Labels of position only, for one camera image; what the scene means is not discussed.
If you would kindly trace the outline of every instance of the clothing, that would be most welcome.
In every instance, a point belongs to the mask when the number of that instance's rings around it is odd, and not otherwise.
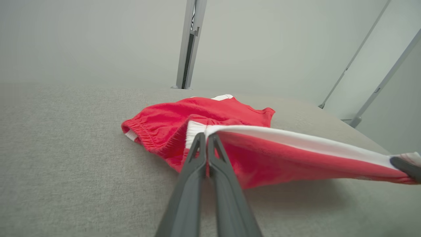
[[[231,95],[153,105],[122,124],[131,140],[181,171],[195,135],[218,133],[243,188],[291,180],[356,178],[416,183],[389,156],[352,145],[270,128],[273,109],[255,110]],[[418,153],[404,157],[420,160]]]

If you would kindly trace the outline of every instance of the gray sofa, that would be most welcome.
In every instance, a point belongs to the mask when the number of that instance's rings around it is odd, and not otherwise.
[[[177,173],[129,140],[120,124],[148,105],[225,93],[1,84],[0,236],[154,236]],[[235,96],[273,108],[273,128],[387,153],[316,106]],[[339,179],[244,193],[267,237],[421,234],[420,186]],[[214,198],[205,182],[201,236],[216,236]]]

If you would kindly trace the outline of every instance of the red fabric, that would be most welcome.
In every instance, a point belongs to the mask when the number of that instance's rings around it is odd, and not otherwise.
[[[175,103],[146,107],[121,125],[123,132],[132,129],[135,142],[165,159],[178,172],[187,156],[185,149],[187,123],[192,120],[206,125],[253,125],[270,127],[275,111],[255,110],[235,98],[212,100],[193,97]]]
[[[185,148],[189,121],[204,125],[270,127],[273,114],[270,108],[255,110],[235,98],[217,101],[194,97],[149,106],[125,121],[122,129],[124,133],[133,130],[138,136],[135,142],[180,172],[189,152],[189,148]],[[401,171],[368,162],[319,154],[236,133],[218,134],[243,188],[328,178],[415,183]]]
[[[243,188],[292,180],[357,178],[416,184],[404,172],[230,132],[218,132]]]

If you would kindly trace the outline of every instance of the white wall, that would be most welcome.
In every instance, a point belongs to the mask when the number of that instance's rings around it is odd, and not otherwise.
[[[393,154],[421,152],[421,41],[362,115],[357,130]]]
[[[294,97],[319,105],[386,0],[210,0],[193,89]]]
[[[1,0],[0,80],[170,87],[185,0]]]
[[[324,109],[353,118],[420,28],[421,1],[392,0]]]

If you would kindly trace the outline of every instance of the white stripe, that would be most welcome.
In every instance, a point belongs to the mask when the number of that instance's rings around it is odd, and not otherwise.
[[[206,126],[198,122],[189,121],[187,127],[186,148],[191,147],[193,139],[197,133],[204,132],[207,138],[209,137],[209,135],[217,131],[234,132],[238,134],[249,135],[264,140],[272,141],[275,143],[288,145],[301,150],[368,162],[397,170],[394,166],[392,166],[392,164],[390,164],[390,156],[321,137],[301,134],[297,132],[290,132],[281,129],[273,129],[268,127],[247,125]]]
[[[137,138],[136,133],[134,133],[133,130],[131,129],[128,132],[126,132],[124,135],[126,135],[132,141],[134,141]]]
[[[216,96],[216,97],[212,98],[212,100],[224,100],[224,99],[231,99],[231,98],[233,98],[232,95],[230,95],[230,94],[223,94],[223,95],[219,95],[219,96]]]

